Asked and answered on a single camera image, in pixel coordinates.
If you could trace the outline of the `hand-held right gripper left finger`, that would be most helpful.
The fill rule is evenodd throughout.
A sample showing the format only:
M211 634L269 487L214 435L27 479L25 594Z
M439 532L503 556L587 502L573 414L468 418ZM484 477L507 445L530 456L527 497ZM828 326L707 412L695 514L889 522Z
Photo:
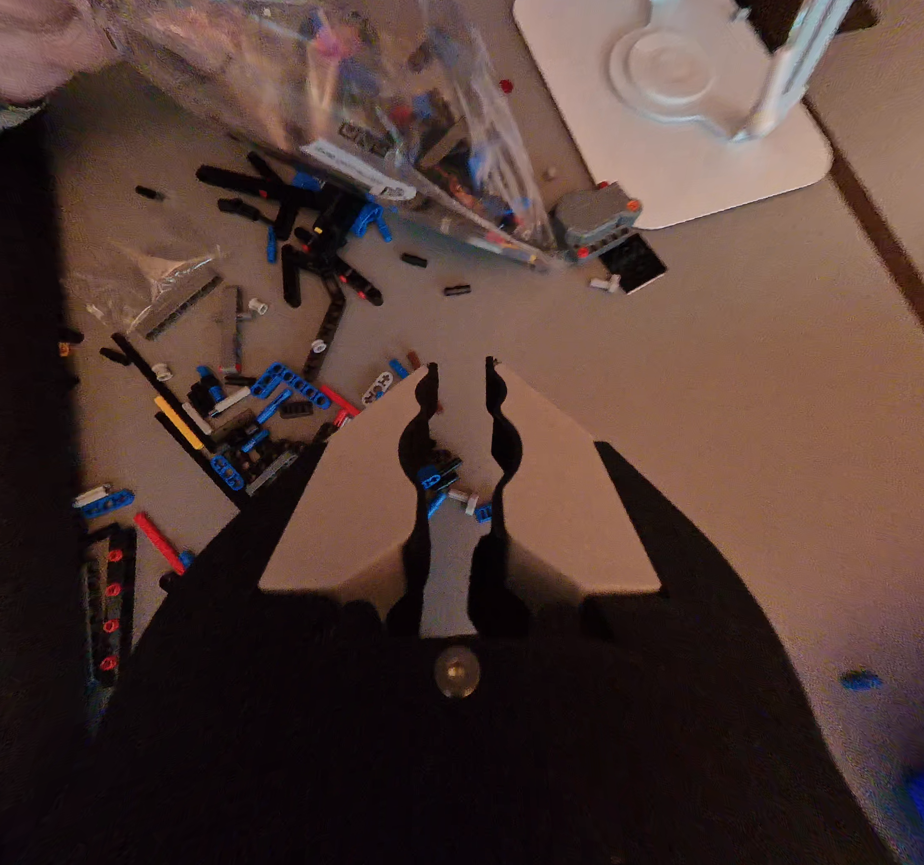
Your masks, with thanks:
M419 473L432 462L438 390L428 363L331 437L261 592L367 603L391 633L420 633L432 545Z

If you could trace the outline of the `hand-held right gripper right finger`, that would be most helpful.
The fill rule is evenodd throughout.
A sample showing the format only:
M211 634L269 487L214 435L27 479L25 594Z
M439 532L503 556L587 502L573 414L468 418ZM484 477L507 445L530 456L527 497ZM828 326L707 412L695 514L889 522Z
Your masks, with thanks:
M548 610L658 594L662 582L597 440L508 365L487 358L491 456L501 477L469 575L469 620L523 638Z

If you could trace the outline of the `pile of toy building pieces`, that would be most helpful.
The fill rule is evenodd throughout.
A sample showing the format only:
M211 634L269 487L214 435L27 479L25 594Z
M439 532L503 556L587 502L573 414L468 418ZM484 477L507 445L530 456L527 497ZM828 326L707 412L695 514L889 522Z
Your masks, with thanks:
M142 163L145 176L165 171L167 177L149 198L130 197L136 175L131 164L116 163L122 157L117 146L104 143L99 155L75 145L53 151L65 266L85 247L111 239L177 238L204 248L205 239L193 228L196 219L163 199L162 185L189 174L189 156L171 148L149 156ZM250 308L238 302L243 321L232 327L214 323L231 319L232 295L243 292L237 276L253 269L252 260L238 256L229 267L234 277L156 341L104 325L67 294L70 311L94 333L91 346L102 347L100 353L86 349L64 359L76 368L78 519L98 526L126 522L128 513L150 506L168 531L189 526L202 544L218 518L229 520L203 549L200 571L177 574L186 555L167 559L154 544L145 545L136 595L130 590L139 532L111 531L110 548L122 547L128 556L109 564L109 583L120 594L109 598L108 611L122 608L123 619L101 619L94 630L103 641L106 681L119 671L109 654L122 646L128 656L131 610L142 602L141 619L153 616L156 564L167 572L163 588L180 594L168 601L187 628L195 618L204 630L254 633L266 625L262 617L281 620L285 609L292 608L296 620L307 620L311 612L323 620L339 613L326 597L266 594L258 585L329 436L357 411L349 401L355 392L324 361L331 349L346 351L345 328L337 340L335 322L347 308L346 282L362 278L338 261L317 277L300 269L303 257L297 240L283 249L280 264L290 299L301 298L301 276L314 283L313 304L301 312L277 301L261 317L264 305L257 298ZM157 396L198 430L210 450L193 450L157 409Z

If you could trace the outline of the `clear plastic bag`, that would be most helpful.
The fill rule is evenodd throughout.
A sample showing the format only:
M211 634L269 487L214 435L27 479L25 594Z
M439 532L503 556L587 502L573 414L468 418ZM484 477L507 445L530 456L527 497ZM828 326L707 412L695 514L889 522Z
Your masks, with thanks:
M223 285L224 259L219 245L111 239L76 254L66 264L64 285L104 325L156 341Z
M119 55L275 158L542 272L565 267L478 29L453 0L92 0Z

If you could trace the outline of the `grey desk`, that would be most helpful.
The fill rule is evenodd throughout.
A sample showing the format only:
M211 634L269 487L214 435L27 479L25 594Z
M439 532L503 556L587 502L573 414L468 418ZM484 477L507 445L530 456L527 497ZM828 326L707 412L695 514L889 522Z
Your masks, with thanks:
M514 27L513 0L457 0L484 35L539 175L587 175ZM128 67L73 81L49 109L64 258L149 249L191 224L225 278L269 313L245 324L245 374L303 362L326 304L306 279L282 301L260 228L218 211L202 164L246 150ZM628 296L588 268L533 273L392 225L346 256L385 295L350 294L324 371L345 397L388 360L439 363L437 438L490 492L484 360L491 355L610 442L723 552L769 616L826 740L873 823L908 863L922 836L898 795L922 767L922 330L829 178L646 237L667 274ZM156 421L134 368L106 361L107 328L71 302L86 485L136 496L180 550L199 552L237 510Z

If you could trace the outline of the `person's left hand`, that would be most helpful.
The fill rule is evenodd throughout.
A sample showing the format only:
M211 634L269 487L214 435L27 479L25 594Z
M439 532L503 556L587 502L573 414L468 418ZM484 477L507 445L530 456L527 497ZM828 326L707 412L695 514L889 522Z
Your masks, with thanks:
M3 105L40 103L75 75L115 61L115 48L93 14L93 2L1 0Z

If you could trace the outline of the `yellow toy beam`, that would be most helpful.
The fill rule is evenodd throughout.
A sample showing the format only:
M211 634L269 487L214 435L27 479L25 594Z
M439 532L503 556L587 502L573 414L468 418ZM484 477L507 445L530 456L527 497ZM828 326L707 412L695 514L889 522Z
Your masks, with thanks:
M201 452L210 450L207 442L202 440L198 430L191 427L187 420L182 417L163 396L155 397L154 404L168 422L179 432L181 437L189 443L194 451Z

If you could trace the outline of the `black studded toy plate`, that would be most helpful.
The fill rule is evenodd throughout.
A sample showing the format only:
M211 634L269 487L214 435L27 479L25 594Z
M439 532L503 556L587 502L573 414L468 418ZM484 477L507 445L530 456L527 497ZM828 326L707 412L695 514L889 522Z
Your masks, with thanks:
M618 277L619 290L626 295L640 291L668 272L664 261L638 234L614 249L610 269Z

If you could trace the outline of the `grey toy motor block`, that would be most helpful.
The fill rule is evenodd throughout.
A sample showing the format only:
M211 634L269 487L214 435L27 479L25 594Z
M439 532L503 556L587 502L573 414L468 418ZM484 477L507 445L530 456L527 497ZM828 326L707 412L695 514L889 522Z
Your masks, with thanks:
M617 183L572 191L555 205L552 230L566 256L575 264L584 263L631 236L642 210L642 202Z

